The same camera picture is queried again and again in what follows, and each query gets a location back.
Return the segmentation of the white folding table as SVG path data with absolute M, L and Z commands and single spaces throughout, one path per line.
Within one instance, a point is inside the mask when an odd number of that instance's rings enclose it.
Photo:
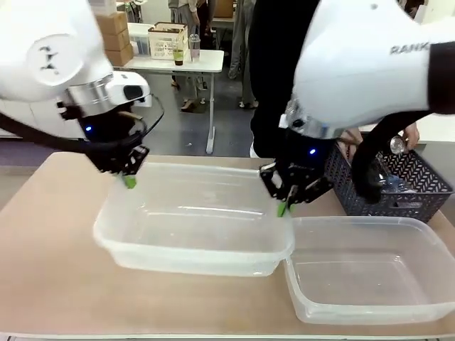
M 212 154 L 215 141 L 214 126 L 214 90 L 215 75 L 223 70 L 224 52 L 221 50 L 201 50 L 200 59 L 188 62 L 182 66 L 176 66 L 171 60 L 156 60 L 151 57 L 133 57 L 126 65 L 115 67 L 117 70 L 128 70 L 146 74 L 204 76 L 210 80 L 209 96 L 209 129 L 206 144 L 206 153 Z

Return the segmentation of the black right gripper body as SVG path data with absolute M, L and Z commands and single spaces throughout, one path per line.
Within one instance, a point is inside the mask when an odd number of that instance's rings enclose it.
M 278 174 L 281 178 L 288 178 L 292 173 L 304 177 L 299 175 L 300 171 L 311 171 L 319 177 L 323 176 L 334 145 L 334 139 L 315 139 L 286 129 L 284 142 L 275 159 Z

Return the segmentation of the cardboard box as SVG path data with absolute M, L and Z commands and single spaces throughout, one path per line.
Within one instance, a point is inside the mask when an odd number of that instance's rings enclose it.
M 113 66 L 121 67 L 125 66 L 134 57 L 134 51 L 132 45 L 128 45 L 121 51 L 106 50 L 105 55 Z
M 108 16 L 96 15 L 97 24 L 104 35 L 117 35 L 127 30 L 127 15 L 117 11 Z
M 130 44 L 128 29 L 117 34 L 102 34 L 104 48 L 107 51 L 121 51 Z

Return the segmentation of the white side table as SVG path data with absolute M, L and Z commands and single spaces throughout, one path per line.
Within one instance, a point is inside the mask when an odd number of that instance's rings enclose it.
M 384 118 L 382 121 L 385 120 L 385 123 L 392 123 L 392 130 L 395 132 L 395 135 L 398 135 L 398 130 L 396 128 L 397 119 L 389 119 L 388 117 Z M 366 133 L 370 133 L 371 131 L 375 130 L 375 127 L 378 124 L 369 124 L 366 126 L 361 126 L 360 128 L 353 129 L 352 134 L 357 136 L 360 140 L 362 137 L 360 135 Z M 455 143 L 455 115 L 440 115 L 440 114 L 431 114 L 427 117 L 421 118 L 415 124 L 414 128 L 411 129 L 412 131 L 416 131 L 417 133 L 417 142 L 414 142 L 413 148 L 417 146 L 418 143 L 429 143 L 429 142 L 453 142 Z M 406 133 L 409 136 L 406 137 L 404 131 L 402 132 L 402 138 L 405 139 L 404 146 L 405 150 L 411 149 L 410 139 L 411 139 L 411 132 Z M 383 147 L 390 147 L 390 139 L 382 141 L 383 143 L 381 146 Z

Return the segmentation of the clear plastic bottle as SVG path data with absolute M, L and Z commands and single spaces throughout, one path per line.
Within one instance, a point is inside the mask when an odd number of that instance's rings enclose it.
M 390 152 L 394 155 L 407 153 L 407 141 L 400 135 L 392 137 L 390 139 Z
M 375 179 L 380 186 L 382 193 L 414 193 L 414 188 L 401 179 L 399 176 L 394 175 L 386 170 L 380 170 Z

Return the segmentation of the person in black clothes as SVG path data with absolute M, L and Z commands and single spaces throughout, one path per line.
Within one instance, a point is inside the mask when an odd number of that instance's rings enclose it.
M 279 127 L 290 100 L 294 71 L 320 0 L 256 0 L 248 47 L 252 93 L 252 158 L 275 158 L 285 138 Z

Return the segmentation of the bystander in grey trousers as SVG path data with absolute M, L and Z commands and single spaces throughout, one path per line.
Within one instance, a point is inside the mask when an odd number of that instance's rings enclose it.
M 242 96 L 239 107 L 255 109 L 258 102 L 252 93 L 250 79 L 250 49 L 249 34 L 256 0 L 237 0 L 232 32 L 232 51 L 228 77 L 234 80 L 238 77 L 242 83 Z
M 188 35 L 198 34 L 203 39 L 213 18 L 216 0 L 168 0 L 171 22 L 187 26 Z M 182 112 L 193 112 L 197 102 L 196 82 L 192 77 L 173 76 L 172 86 L 181 91 Z

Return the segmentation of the white wooden crate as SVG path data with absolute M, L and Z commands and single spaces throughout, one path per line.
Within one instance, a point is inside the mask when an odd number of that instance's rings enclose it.
M 188 26 L 182 23 L 158 22 L 148 30 L 151 58 L 172 60 L 173 52 L 188 51 Z

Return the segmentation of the clear plastic bin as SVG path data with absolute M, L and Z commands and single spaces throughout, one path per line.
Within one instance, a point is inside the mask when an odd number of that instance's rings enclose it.
M 152 162 L 113 182 L 93 237 L 125 268 L 216 276 L 268 276 L 295 243 L 257 171 Z
M 431 227 L 403 217 L 301 217 L 285 260 L 297 317 L 387 325 L 455 311 L 455 257 Z

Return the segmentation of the blue and clear storage box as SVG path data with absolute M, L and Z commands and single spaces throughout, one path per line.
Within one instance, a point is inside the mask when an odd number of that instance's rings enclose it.
M 147 34 L 131 34 L 130 42 L 135 56 L 150 56 L 149 37 Z

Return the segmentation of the person's left hand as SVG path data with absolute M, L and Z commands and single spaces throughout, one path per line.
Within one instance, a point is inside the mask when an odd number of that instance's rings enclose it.
M 404 152 L 411 151 L 417 146 L 420 140 L 420 133 L 416 123 L 410 124 L 403 130 L 401 140 Z

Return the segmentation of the dark woven plastic basket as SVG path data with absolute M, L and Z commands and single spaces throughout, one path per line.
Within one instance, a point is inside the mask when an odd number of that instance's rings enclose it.
M 378 154 L 375 165 L 409 183 L 414 193 L 383 193 L 379 203 L 370 205 L 355 191 L 350 164 L 335 146 L 326 164 L 326 177 L 347 215 L 411 217 L 428 222 L 453 194 L 452 186 L 418 153 Z

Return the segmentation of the clear cup with pink drink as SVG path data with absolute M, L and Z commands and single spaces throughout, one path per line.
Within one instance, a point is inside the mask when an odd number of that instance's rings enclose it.
M 189 49 L 191 53 L 191 61 L 193 63 L 200 60 L 200 37 L 197 33 L 190 34 L 188 38 Z

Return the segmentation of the white cabinet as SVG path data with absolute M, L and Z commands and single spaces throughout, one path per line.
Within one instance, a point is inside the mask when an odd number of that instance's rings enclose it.
M 56 99 L 34 103 L 0 99 L 0 112 L 48 134 L 71 139 L 85 137 L 77 121 L 61 118 Z

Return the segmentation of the person's right hand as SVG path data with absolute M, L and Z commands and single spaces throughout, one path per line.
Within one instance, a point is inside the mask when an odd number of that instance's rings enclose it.
M 363 141 L 359 128 L 345 130 L 338 138 L 338 146 L 347 159 L 352 159 L 357 147 Z

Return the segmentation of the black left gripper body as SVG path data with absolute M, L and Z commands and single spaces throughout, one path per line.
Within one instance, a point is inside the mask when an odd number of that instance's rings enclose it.
M 122 170 L 131 150 L 143 146 L 146 133 L 145 121 L 131 113 L 130 104 L 122 104 L 104 114 L 83 116 L 79 107 L 59 101 L 58 108 L 63 119 L 75 119 L 84 139 L 63 139 L 58 148 L 61 151 L 82 153 L 94 164 L 94 157 L 116 158 Z

